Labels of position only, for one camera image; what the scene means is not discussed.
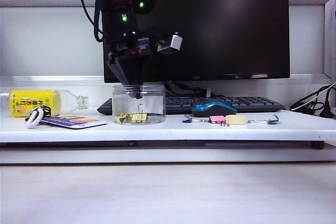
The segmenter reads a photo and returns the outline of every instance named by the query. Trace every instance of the computer mouse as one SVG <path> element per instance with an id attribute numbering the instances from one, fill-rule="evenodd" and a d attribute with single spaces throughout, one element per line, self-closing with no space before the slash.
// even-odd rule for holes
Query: computer mouse
<path id="1" fill-rule="evenodd" d="M 211 115 L 227 116 L 237 114 L 237 110 L 234 107 L 217 101 L 193 104 L 191 111 L 193 112 L 194 116 L 199 118 L 207 118 Z"/>

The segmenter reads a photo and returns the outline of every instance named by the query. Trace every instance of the white shelf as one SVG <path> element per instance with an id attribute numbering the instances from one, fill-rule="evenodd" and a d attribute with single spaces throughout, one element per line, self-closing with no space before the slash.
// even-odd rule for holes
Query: white shelf
<path id="1" fill-rule="evenodd" d="M 246 124 L 220 127 L 210 123 L 183 123 L 183 115 L 167 115 L 166 121 L 153 125 L 118 125 L 111 116 L 96 110 L 82 112 L 108 124 L 82 130 L 41 125 L 26 129 L 23 118 L 2 115 L 2 143 L 92 142 L 136 140 L 260 140 L 260 141 L 336 141 L 336 120 L 290 111 L 277 112 L 276 125 Z M 246 113 L 248 120 L 268 120 L 273 113 Z"/>

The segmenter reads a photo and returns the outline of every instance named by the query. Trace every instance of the keyboard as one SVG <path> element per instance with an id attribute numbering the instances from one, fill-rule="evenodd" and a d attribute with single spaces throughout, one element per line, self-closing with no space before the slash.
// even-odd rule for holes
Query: keyboard
<path id="1" fill-rule="evenodd" d="M 191 114 L 193 104 L 204 102 L 224 102 L 234 107 L 238 113 L 246 112 L 276 112 L 285 109 L 278 102 L 263 97 L 166 97 L 166 114 Z M 107 100 L 97 111 L 112 115 L 112 99 Z"/>

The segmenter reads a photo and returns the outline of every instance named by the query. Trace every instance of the computer monitor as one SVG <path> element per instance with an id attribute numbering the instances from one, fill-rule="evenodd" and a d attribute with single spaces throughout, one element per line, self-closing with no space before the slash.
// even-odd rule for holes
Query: computer monitor
<path id="1" fill-rule="evenodd" d="M 183 37 L 179 52 L 149 58 L 143 81 L 289 78 L 288 0 L 156 0 L 138 23 Z M 105 82 L 118 82 L 106 52 Z"/>

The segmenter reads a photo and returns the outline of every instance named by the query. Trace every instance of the keychain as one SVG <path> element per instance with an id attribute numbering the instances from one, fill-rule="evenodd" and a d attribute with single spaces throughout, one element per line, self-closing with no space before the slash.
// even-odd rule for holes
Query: keychain
<path id="1" fill-rule="evenodd" d="M 51 108 L 48 106 L 39 106 L 32 110 L 28 118 L 26 118 L 26 127 L 28 129 L 35 128 L 44 116 L 51 116 Z"/>

